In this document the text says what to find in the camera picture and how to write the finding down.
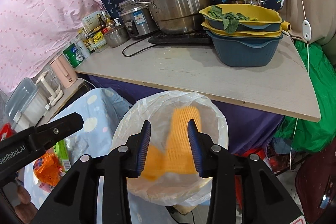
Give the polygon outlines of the left hand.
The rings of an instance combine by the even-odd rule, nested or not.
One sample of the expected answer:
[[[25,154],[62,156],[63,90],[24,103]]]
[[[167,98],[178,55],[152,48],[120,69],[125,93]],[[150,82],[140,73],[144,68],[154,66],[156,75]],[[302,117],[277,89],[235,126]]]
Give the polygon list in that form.
[[[31,196],[23,186],[19,185],[17,187],[17,194],[20,204],[14,208],[15,213],[23,223],[31,223],[36,216],[38,209],[31,202]]]

